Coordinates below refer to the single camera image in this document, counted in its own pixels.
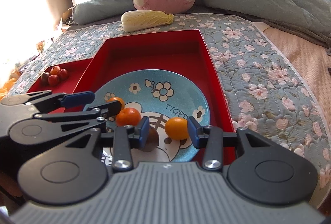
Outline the red cherry tomato top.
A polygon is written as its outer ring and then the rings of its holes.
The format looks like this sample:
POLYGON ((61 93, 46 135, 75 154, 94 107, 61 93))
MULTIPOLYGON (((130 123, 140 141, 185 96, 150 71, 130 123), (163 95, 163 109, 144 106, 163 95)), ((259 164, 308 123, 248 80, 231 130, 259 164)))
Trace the red cherry tomato top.
POLYGON ((61 68, 59 66, 53 66, 50 70, 50 75, 56 75, 58 76, 61 71, 61 68))

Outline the napa cabbage plush toy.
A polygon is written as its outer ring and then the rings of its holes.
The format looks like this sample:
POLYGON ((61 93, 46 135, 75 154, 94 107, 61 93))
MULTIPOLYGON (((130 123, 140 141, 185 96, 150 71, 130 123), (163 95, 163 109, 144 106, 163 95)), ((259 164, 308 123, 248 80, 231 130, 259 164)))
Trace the napa cabbage plush toy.
POLYGON ((123 31, 127 33, 169 25, 172 24, 173 21, 173 14, 166 14, 162 11, 152 10, 128 11, 121 16, 123 31))

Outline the large red tray box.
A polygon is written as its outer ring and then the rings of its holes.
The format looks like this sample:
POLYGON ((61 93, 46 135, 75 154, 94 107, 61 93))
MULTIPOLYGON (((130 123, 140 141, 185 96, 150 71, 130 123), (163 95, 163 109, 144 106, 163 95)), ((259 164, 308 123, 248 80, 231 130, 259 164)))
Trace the large red tray box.
POLYGON ((133 149, 134 163, 200 158, 189 139, 175 141, 166 135, 165 123, 174 117, 194 117, 201 125, 233 131, 221 83, 198 30, 109 38, 75 91, 93 91, 95 104, 119 97, 149 118, 158 133, 157 147, 148 152, 133 149))

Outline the floral quilted bed cover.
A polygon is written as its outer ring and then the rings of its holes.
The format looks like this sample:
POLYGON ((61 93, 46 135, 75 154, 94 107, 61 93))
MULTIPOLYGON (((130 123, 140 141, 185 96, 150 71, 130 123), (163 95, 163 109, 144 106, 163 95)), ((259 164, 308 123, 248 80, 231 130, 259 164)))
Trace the floral quilted bed cover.
POLYGON ((330 190, 330 131, 321 98, 255 23, 216 13, 177 15, 151 32, 198 29, 235 127, 250 127, 310 160, 330 190))

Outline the orange tangerine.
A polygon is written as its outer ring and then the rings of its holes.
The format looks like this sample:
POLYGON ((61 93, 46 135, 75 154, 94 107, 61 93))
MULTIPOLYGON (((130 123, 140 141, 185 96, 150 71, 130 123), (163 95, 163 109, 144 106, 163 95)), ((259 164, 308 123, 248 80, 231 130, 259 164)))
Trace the orange tangerine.
POLYGON ((140 112, 135 108, 124 108, 116 116, 116 125, 137 125, 141 121, 140 112))
POLYGON ((118 96, 113 96, 107 100, 107 102, 111 102, 111 101, 119 101, 121 103, 121 110, 125 108, 125 102, 122 98, 119 98, 118 96))
POLYGON ((165 124, 165 132, 167 136, 174 140, 184 140, 189 138, 187 129, 187 120, 184 118, 170 118, 165 124))

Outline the yellow plastic bag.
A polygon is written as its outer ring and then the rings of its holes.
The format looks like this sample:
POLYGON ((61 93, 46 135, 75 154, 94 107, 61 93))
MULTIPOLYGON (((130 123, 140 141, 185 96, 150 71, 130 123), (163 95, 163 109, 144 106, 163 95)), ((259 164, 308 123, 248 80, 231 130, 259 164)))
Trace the yellow plastic bag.
POLYGON ((11 71, 9 79, 3 84, 0 89, 0 100, 7 96, 10 89, 15 85, 16 81, 21 76, 21 72, 17 69, 13 69, 11 71))

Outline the red cherry tomato right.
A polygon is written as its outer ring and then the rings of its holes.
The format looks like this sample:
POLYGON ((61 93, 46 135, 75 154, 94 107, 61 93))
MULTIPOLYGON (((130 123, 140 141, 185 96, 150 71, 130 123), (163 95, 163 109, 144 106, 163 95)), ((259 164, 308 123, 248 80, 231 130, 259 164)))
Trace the red cherry tomato right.
POLYGON ((59 78, 64 81, 68 78, 68 71, 64 68, 62 68, 58 73, 59 78))

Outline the red cherry tomato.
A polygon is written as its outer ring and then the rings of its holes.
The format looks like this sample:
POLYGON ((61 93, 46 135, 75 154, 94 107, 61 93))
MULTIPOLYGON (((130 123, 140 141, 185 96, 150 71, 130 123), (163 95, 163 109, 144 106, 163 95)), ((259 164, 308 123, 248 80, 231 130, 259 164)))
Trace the red cherry tomato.
POLYGON ((64 68, 62 68, 58 73, 59 78, 64 81, 68 78, 68 71, 64 68))
POLYGON ((57 86, 60 82, 59 76, 58 75, 50 75, 48 77, 48 84, 51 87, 57 86))
POLYGON ((53 66, 50 70, 50 75, 56 75, 58 76, 61 71, 61 68, 59 66, 53 66))

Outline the dark cherry tomato left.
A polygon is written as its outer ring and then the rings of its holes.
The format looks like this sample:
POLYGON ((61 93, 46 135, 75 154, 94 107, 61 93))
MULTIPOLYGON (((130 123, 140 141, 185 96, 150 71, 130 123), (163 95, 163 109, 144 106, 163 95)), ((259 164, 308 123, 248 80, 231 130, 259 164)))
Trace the dark cherry tomato left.
POLYGON ((40 83, 44 86, 48 85, 49 76, 50 76, 49 72, 43 72, 40 76, 40 83))

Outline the dark brown round fruit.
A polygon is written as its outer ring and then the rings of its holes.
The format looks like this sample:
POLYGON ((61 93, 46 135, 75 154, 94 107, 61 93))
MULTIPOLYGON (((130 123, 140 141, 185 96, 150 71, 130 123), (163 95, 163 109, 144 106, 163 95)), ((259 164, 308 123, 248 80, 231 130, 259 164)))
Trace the dark brown round fruit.
POLYGON ((150 152, 153 149, 157 148, 159 146, 159 135, 157 130, 150 126, 149 127, 149 134, 148 137, 146 139, 146 143, 145 146, 143 148, 143 151, 145 152, 150 152))

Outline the orange tangerine behind gripper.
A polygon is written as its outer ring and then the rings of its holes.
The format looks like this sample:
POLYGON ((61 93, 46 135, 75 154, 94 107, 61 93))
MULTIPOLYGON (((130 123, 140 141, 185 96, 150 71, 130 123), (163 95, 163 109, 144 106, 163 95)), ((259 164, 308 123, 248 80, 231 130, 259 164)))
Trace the orange tangerine behind gripper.
POLYGON ((111 102, 111 101, 119 101, 121 103, 121 110, 125 108, 125 102, 122 98, 119 98, 118 96, 113 96, 107 100, 107 102, 111 102))

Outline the small red tray box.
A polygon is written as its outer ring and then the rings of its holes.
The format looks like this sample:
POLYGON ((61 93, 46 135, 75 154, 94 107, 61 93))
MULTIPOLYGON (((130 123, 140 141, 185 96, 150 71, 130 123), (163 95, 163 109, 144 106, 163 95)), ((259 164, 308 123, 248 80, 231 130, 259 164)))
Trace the small red tray box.
POLYGON ((59 66, 64 68, 68 72, 68 78, 65 81, 60 81, 56 86, 44 85, 40 80, 40 75, 37 77, 37 80, 33 83, 33 85, 28 89, 28 93, 36 92, 36 91, 45 91, 52 90, 52 93, 73 93, 76 85, 81 79, 81 76, 85 72, 86 68, 91 62, 90 59, 72 61, 67 63, 55 64, 55 66, 59 66))

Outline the red cherry tomato front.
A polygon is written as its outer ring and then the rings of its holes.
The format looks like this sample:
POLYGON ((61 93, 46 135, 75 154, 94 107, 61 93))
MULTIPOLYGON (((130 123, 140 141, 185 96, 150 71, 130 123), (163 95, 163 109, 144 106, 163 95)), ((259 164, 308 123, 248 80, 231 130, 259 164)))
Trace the red cherry tomato front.
POLYGON ((60 82, 59 76, 58 75, 50 75, 48 77, 48 84, 51 87, 57 86, 60 82))

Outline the grey-green duvet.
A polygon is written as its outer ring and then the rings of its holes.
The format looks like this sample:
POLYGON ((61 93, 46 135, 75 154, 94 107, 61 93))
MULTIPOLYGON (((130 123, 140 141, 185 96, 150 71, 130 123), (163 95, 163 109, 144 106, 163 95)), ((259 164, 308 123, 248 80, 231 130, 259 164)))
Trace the grey-green duvet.
MULTIPOLYGON (((193 6, 225 10, 270 23, 330 47, 330 0, 195 0, 193 6)), ((133 0, 91 0, 73 8, 75 24, 85 25, 137 10, 133 0)))

